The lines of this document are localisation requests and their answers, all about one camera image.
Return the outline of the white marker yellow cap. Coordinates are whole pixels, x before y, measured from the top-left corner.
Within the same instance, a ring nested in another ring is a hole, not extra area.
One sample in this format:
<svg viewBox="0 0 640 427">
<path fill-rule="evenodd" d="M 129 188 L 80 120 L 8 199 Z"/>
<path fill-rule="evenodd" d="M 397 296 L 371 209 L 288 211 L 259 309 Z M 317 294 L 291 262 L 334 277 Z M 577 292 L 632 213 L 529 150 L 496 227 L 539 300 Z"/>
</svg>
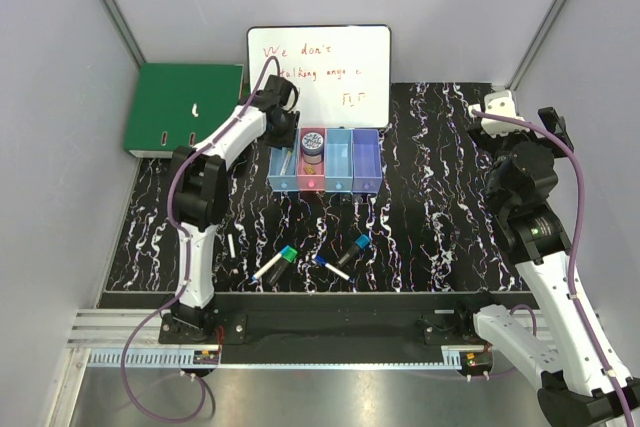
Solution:
<svg viewBox="0 0 640 427">
<path fill-rule="evenodd" d="M 281 176 L 284 176 L 286 174 L 292 157 L 293 157 L 293 151 L 287 149 L 286 150 L 286 154 L 284 155 L 283 163 L 282 163 L 281 170 L 280 170 L 280 175 Z"/>
</svg>

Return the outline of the blue gel jar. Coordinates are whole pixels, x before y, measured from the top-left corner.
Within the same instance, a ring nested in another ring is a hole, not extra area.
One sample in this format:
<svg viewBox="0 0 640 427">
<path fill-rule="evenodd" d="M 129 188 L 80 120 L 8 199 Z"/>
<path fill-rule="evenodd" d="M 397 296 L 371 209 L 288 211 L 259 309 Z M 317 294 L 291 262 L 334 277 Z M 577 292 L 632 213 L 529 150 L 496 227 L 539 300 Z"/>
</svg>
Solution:
<svg viewBox="0 0 640 427">
<path fill-rule="evenodd" d="M 307 132 L 301 138 L 301 151 L 306 157 L 321 156 L 324 150 L 324 136 L 319 132 Z"/>
</svg>

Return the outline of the light blue bin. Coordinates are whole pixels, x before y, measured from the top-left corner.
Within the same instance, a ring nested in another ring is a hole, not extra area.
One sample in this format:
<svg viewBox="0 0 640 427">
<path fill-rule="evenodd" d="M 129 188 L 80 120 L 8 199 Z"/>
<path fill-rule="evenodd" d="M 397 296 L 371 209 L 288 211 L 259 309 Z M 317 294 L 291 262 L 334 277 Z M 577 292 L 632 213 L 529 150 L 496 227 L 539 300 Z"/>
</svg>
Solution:
<svg viewBox="0 0 640 427">
<path fill-rule="evenodd" d="M 298 147 L 271 148 L 267 180 L 274 192 L 296 192 Z"/>
<path fill-rule="evenodd" d="M 325 146 L 325 190 L 348 193 L 353 184 L 352 131 L 328 129 Z"/>
</svg>

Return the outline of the pink bin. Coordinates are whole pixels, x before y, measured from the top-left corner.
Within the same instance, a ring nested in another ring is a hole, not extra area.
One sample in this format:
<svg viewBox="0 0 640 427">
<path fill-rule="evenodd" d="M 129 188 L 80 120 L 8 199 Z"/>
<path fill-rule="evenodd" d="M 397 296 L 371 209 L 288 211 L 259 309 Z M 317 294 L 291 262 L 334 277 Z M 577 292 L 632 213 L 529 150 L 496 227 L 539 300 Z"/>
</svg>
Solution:
<svg viewBox="0 0 640 427">
<path fill-rule="evenodd" d="M 298 135 L 297 180 L 300 191 L 324 191 L 326 129 L 301 128 Z"/>
</svg>

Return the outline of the white dry-erase board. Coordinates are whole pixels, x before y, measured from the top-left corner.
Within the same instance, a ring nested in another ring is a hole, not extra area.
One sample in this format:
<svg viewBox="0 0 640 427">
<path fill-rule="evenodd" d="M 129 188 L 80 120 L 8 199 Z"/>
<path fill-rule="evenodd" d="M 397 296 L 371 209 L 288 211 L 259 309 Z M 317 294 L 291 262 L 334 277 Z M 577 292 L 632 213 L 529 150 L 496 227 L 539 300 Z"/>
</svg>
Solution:
<svg viewBox="0 0 640 427">
<path fill-rule="evenodd" d="M 252 27 L 249 82 L 275 56 L 299 91 L 301 127 L 376 128 L 389 122 L 391 30 L 384 24 Z"/>
</svg>

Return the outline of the white pen blue tip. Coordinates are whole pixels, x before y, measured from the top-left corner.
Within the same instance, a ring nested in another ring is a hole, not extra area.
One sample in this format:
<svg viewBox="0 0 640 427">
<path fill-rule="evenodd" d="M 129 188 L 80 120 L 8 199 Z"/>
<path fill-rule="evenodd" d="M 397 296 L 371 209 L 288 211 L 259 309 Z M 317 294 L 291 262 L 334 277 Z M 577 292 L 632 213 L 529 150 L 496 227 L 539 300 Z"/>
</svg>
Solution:
<svg viewBox="0 0 640 427">
<path fill-rule="evenodd" d="M 260 267 L 252 276 L 253 281 L 257 281 L 260 279 L 269 269 L 271 269 L 280 259 L 282 258 L 282 254 L 278 253 L 273 258 L 271 258 L 264 266 Z"/>
</svg>

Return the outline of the black marker green cap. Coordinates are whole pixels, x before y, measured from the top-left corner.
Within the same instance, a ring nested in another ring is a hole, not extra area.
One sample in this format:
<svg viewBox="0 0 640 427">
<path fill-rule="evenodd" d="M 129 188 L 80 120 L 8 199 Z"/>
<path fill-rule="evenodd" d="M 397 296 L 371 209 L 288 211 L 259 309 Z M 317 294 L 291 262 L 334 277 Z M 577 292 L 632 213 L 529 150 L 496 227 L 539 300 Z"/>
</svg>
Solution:
<svg viewBox="0 0 640 427">
<path fill-rule="evenodd" d="M 275 285 L 287 268 L 295 263 L 297 256 L 298 251 L 295 248 L 291 246 L 284 247 L 280 252 L 280 258 L 269 270 L 266 283 L 270 286 Z"/>
</svg>

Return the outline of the white chalk stick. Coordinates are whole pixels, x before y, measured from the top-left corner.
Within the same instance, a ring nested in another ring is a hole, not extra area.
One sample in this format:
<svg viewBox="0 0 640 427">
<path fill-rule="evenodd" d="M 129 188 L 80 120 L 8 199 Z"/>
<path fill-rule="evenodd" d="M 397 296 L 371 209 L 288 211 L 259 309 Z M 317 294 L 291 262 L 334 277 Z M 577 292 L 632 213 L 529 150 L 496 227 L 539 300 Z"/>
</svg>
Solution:
<svg viewBox="0 0 640 427">
<path fill-rule="evenodd" d="M 229 245 L 229 254 L 232 259 L 236 257 L 235 243 L 232 234 L 227 235 L 228 245 Z"/>
</svg>

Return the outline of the white pen blue cap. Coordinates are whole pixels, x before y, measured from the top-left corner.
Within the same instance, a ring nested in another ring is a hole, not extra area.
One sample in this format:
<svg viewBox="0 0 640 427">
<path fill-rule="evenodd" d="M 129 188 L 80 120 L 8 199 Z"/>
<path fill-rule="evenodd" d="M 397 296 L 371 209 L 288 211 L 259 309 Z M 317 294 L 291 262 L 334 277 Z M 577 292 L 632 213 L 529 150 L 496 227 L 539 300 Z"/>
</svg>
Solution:
<svg viewBox="0 0 640 427">
<path fill-rule="evenodd" d="M 315 255 L 313 257 L 313 261 L 321 266 L 326 268 L 327 270 L 329 270 L 330 272 L 334 273 L 335 275 L 337 275 L 338 277 L 340 277 L 341 279 L 350 282 L 351 281 L 351 277 L 344 271 L 340 270 L 339 268 L 335 267 L 334 265 L 330 264 L 329 262 L 327 262 L 323 257 Z"/>
</svg>

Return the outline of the black marker blue cap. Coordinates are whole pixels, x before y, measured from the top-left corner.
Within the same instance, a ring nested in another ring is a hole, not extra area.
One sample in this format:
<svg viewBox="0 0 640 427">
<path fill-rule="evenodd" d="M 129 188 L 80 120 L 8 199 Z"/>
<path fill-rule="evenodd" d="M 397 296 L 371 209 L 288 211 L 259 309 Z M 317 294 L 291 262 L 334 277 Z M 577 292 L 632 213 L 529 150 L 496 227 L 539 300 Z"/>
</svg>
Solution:
<svg viewBox="0 0 640 427">
<path fill-rule="evenodd" d="M 360 235 L 354 243 L 346 249 L 346 251 L 340 256 L 336 265 L 338 267 L 344 267 L 349 265 L 354 259 L 356 259 L 360 253 L 367 248 L 371 239 L 367 235 Z"/>
</svg>

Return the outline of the purple bin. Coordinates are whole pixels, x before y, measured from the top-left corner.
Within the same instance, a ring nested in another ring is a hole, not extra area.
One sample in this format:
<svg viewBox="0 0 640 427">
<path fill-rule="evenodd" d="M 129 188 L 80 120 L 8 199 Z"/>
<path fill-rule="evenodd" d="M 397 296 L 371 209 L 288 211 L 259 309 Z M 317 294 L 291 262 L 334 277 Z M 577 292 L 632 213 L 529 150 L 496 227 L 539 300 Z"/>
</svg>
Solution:
<svg viewBox="0 0 640 427">
<path fill-rule="evenodd" d="M 379 131 L 354 129 L 353 139 L 353 187 L 355 193 L 375 195 L 382 183 Z"/>
</svg>

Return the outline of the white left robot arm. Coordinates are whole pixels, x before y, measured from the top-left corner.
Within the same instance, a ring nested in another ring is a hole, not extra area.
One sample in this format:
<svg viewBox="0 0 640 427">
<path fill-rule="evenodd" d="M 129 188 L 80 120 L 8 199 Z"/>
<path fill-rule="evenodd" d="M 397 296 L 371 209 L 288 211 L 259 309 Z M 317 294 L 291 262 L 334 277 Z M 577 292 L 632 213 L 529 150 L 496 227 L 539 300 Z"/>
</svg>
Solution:
<svg viewBox="0 0 640 427">
<path fill-rule="evenodd" d="M 230 205 L 229 170 L 254 141 L 294 146 L 300 113 L 294 84 L 271 75 L 238 101 L 230 117 L 193 147 L 171 157 L 167 214 L 179 240 L 175 298 L 161 309 L 162 343 L 204 343 L 221 332 L 213 312 L 213 247 Z"/>
</svg>

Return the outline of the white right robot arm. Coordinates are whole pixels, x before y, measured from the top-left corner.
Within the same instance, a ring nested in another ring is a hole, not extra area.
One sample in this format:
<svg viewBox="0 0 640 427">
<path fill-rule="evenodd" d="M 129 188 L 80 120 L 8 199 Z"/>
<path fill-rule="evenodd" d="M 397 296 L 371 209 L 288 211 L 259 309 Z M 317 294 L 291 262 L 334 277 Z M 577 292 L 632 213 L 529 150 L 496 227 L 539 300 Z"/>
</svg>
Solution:
<svg viewBox="0 0 640 427">
<path fill-rule="evenodd" d="M 468 133 L 494 164 L 485 203 L 503 255 L 528 285 L 554 348 L 532 330 L 507 319 L 499 304 L 471 307 L 454 318 L 466 343 L 481 339 L 500 350 L 536 391 L 552 426 L 632 426 L 639 408 L 639 380 L 620 360 L 604 333 L 577 272 L 586 189 L 581 165 L 554 108 L 543 108 L 537 126 L 503 111 L 473 105 Z M 571 163 L 577 186 L 573 234 L 548 203 L 558 183 L 555 162 Z"/>
</svg>

